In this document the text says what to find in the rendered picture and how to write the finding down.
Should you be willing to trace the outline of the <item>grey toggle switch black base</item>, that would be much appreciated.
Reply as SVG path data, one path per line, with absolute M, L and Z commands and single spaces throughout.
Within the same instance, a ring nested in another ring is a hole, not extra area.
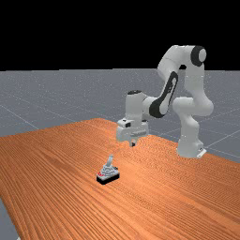
M 109 155 L 107 162 L 103 165 L 102 169 L 97 173 L 97 181 L 101 185 L 106 185 L 113 180 L 120 177 L 118 168 L 113 166 L 113 155 Z

